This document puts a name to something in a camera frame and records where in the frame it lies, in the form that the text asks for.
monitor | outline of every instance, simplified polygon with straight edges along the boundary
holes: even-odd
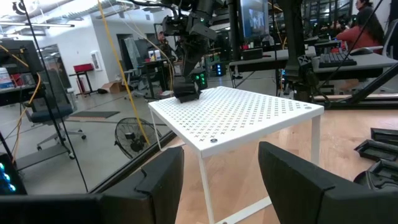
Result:
[[[258,37],[269,34],[268,1],[241,1],[241,29],[244,38]]]
[[[10,53],[19,57],[28,65],[30,64],[30,66],[34,67],[36,72],[41,72],[43,70],[43,66],[40,62],[32,40],[2,40],[0,41],[0,44],[8,49]],[[24,55],[19,52],[20,49],[27,49],[27,55],[29,58],[25,58]],[[0,49],[0,67],[6,68],[8,74],[10,75],[18,73],[30,73],[29,68],[23,66],[3,49]]]

ceiling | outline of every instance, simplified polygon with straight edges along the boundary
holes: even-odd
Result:
[[[26,20],[25,15],[18,15],[13,9],[13,5],[17,4],[19,1],[20,0],[1,0],[1,22],[22,22]],[[31,17],[41,15],[42,12],[49,12],[70,1],[73,0],[24,0]]]

